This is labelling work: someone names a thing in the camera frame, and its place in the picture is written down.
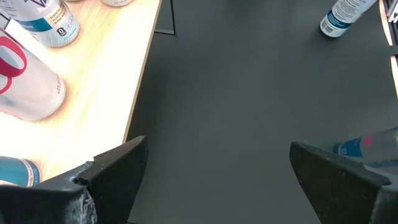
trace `white can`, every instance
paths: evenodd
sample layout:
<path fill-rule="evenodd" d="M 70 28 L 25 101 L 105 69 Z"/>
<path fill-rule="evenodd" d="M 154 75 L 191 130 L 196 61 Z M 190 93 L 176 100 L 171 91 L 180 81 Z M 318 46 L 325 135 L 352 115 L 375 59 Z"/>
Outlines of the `white can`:
<path fill-rule="evenodd" d="M 322 19 L 320 28 L 329 37 L 339 37 L 346 32 L 377 0 L 338 0 Z"/>
<path fill-rule="evenodd" d="M 54 113 L 64 97 L 62 79 L 0 29 L 0 111 L 37 121 Z"/>
<path fill-rule="evenodd" d="M 1 0 L 0 7 L 47 47 L 63 47 L 79 33 L 79 23 L 63 0 Z"/>
<path fill-rule="evenodd" d="M 125 6 L 132 1 L 133 0 L 102 0 L 102 2 L 104 4 L 107 4 L 107 5 L 113 6 L 113 7 Z"/>

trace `dark gray floor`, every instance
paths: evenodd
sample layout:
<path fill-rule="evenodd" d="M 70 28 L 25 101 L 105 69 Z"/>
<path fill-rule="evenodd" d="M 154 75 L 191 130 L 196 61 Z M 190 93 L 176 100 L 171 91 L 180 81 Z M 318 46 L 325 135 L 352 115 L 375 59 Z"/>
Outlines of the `dark gray floor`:
<path fill-rule="evenodd" d="M 319 223 L 290 142 L 398 126 L 378 6 L 330 40 L 334 2 L 175 0 L 178 36 L 155 35 L 132 121 L 150 158 L 131 222 Z"/>

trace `red label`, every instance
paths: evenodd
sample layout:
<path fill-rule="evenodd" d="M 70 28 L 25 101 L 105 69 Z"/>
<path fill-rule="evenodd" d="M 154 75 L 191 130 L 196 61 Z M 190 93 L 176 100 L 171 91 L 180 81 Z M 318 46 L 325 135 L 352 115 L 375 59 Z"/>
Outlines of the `red label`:
<path fill-rule="evenodd" d="M 24 51 L 18 46 L 18 44 L 16 44 L 14 41 L 12 41 L 8 37 L 5 37 L 5 36 L 0 37 L 0 46 L 5 46 L 8 49 L 12 50 L 15 54 L 17 54 L 22 59 L 22 61 L 24 63 L 23 68 L 21 68 L 21 69 L 14 68 L 12 65 L 8 64 L 5 60 L 3 60 L 0 57 L 0 74 L 7 77 L 6 86 L 3 89 L 0 89 L 0 94 L 2 94 L 10 88 L 13 77 L 17 77 L 24 73 L 24 71 L 26 69 L 26 65 L 27 65 L 27 59 L 24 54 Z"/>

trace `can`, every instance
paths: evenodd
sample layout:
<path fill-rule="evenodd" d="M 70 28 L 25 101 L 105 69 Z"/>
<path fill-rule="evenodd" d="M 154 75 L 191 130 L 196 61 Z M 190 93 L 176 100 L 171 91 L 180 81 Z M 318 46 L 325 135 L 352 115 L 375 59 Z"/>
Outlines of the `can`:
<path fill-rule="evenodd" d="M 338 0 L 322 19 L 320 28 L 329 37 L 339 37 L 377 0 Z"/>
<path fill-rule="evenodd" d="M 109 6 L 113 7 L 120 7 L 120 6 L 125 6 L 132 2 L 133 0 L 102 0 L 104 4 L 107 4 Z"/>
<path fill-rule="evenodd" d="M 0 29 L 0 112 L 37 121 L 59 108 L 65 92 L 55 72 Z"/>
<path fill-rule="evenodd" d="M 398 128 L 337 144 L 335 153 L 398 174 Z"/>
<path fill-rule="evenodd" d="M 2 0 L 0 7 L 47 47 L 69 44 L 80 30 L 63 0 Z"/>
<path fill-rule="evenodd" d="M 31 187 L 40 183 L 40 171 L 28 159 L 0 156 L 0 181 L 2 184 Z"/>

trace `metal frame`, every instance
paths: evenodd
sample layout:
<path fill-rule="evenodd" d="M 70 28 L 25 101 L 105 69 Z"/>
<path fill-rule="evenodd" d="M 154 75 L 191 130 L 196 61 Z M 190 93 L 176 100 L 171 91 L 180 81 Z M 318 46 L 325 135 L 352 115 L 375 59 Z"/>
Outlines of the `metal frame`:
<path fill-rule="evenodd" d="M 174 5 L 173 0 L 170 0 L 170 7 L 172 8 L 172 21 L 173 21 L 173 30 L 168 29 L 155 29 L 155 33 L 157 34 L 167 34 L 167 35 L 175 35 L 175 20 L 174 20 Z"/>

